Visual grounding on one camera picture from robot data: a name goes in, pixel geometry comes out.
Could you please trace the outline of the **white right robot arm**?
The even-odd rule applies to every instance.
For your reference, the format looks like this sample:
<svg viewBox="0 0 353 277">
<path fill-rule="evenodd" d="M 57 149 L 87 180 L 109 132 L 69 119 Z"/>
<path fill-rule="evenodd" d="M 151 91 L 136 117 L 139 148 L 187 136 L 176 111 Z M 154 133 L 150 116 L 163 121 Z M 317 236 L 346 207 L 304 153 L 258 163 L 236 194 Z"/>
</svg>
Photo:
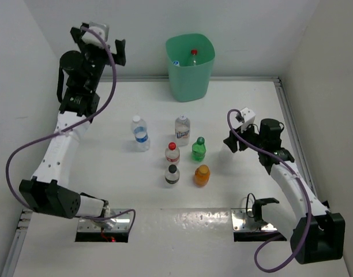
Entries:
<svg viewBox="0 0 353 277">
<path fill-rule="evenodd" d="M 254 199 L 247 213 L 257 224 L 270 223 L 290 242 L 292 254 L 300 264 L 339 260 L 343 256 L 346 223 L 340 213 L 333 213 L 320 202 L 299 173 L 294 157 L 281 145 L 284 125 L 266 118 L 255 131 L 253 120 L 236 116 L 240 126 L 231 128 L 224 144 L 231 152 L 248 148 L 258 153 L 258 160 L 279 185 L 289 202 L 290 215 L 274 197 Z"/>
</svg>

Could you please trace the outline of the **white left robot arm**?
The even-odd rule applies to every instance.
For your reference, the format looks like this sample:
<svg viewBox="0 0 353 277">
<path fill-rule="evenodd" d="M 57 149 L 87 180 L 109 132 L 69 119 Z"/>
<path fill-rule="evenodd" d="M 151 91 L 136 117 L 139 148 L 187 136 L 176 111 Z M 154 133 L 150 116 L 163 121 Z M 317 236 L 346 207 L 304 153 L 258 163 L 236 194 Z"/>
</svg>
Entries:
<svg viewBox="0 0 353 277">
<path fill-rule="evenodd" d="M 104 68 L 124 66 L 125 41 L 116 40 L 116 53 L 107 45 L 108 26 L 83 23 L 70 34 L 78 50 L 59 60 L 57 98 L 60 104 L 55 132 L 31 179 L 23 180 L 19 192 L 34 212 L 62 218 L 103 220 L 108 202 L 69 189 L 70 168 L 80 144 L 99 107 L 96 93 Z"/>
</svg>

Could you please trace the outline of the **large red-cap cola bottle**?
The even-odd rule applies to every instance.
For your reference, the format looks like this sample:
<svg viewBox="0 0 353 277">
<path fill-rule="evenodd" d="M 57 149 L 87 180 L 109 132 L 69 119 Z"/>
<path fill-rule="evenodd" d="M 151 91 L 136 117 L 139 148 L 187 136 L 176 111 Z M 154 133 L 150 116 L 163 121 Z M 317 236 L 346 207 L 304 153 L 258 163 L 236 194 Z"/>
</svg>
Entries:
<svg viewBox="0 0 353 277">
<path fill-rule="evenodd" d="M 198 55 L 198 50 L 197 49 L 192 49 L 191 50 L 191 56 L 190 56 L 190 65 L 191 66 L 197 66 L 197 55 Z"/>
</svg>

